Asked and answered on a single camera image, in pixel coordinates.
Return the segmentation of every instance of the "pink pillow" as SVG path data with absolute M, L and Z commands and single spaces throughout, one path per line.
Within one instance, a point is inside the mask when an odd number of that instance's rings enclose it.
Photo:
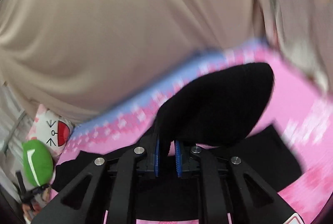
M 63 152 L 72 131 L 73 125 L 70 121 L 40 104 L 27 139 L 38 139 L 43 142 L 52 157 L 57 160 Z

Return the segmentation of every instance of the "beige fabric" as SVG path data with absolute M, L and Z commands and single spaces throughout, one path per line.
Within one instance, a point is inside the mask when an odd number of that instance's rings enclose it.
M 323 92 L 333 82 L 333 0 L 259 0 L 266 35 Z
M 0 70 L 31 116 L 43 103 L 84 121 L 261 27 L 254 0 L 1 0 Z

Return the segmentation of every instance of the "stuffed toy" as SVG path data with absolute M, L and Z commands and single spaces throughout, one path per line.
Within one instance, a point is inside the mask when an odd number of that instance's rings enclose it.
M 35 187 L 49 183 L 53 175 L 53 160 L 45 144 L 37 139 L 22 144 L 23 168 L 28 181 Z

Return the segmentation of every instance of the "metal bolt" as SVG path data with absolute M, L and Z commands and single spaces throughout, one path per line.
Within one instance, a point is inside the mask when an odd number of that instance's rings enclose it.
M 144 148 L 143 148 L 143 147 L 136 147 L 136 148 L 134 149 L 134 152 L 135 152 L 136 154 L 143 154 L 143 153 L 144 153 Z
M 241 161 L 241 159 L 240 159 L 239 157 L 234 156 L 234 157 L 231 157 L 231 162 L 232 162 L 233 164 L 235 164 L 235 165 L 238 165 L 238 164 L 240 164 L 242 161 Z
M 198 153 L 201 153 L 203 149 L 200 147 L 200 146 L 193 146 L 191 148 L 191 152 L 194 153 L 194 154 L 198 154 Z
M 100 165 L 104 164 L 104 162 L 105 162 L 105 160 L 103 157 L 96 158 L 94 161 L 96 166 L 100 166 Z

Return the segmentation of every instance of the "pink blanket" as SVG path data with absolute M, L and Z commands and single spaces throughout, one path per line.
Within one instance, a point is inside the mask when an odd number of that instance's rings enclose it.
M 300 214 L 305 224 L 310 224 L 333 191 L 332 101 L 321 97 L 298 71 L 286 65 L 278 54 L 265 47 L 229 51 L 225 55 L 226 62 L 223 61 L 220 66 L 207 63 L 198 75 L 249 61 L 266 61 L 271 65 L 275 75 L 272 99 L 253 132 L 274 121 L 283 141 L 301 161 L 305 173 L 279 192 L 279 195 Z M 105 121 L 104 125 L 96 125 L 91 131 L 71 138 L 59 163 L 76 158 L 80 150 L 107 153 L 134 143 L 150 125 L 159 106 L 178 89 L 179 87 L 174 86 L 174 91 L 155 95 L 146 108 L 133 108 L 131 114 L 119 114 L 115 121 Z M 178 224 L 197 222 L 193 220 Z M 137 220 L 137 223 L 156 222 Z

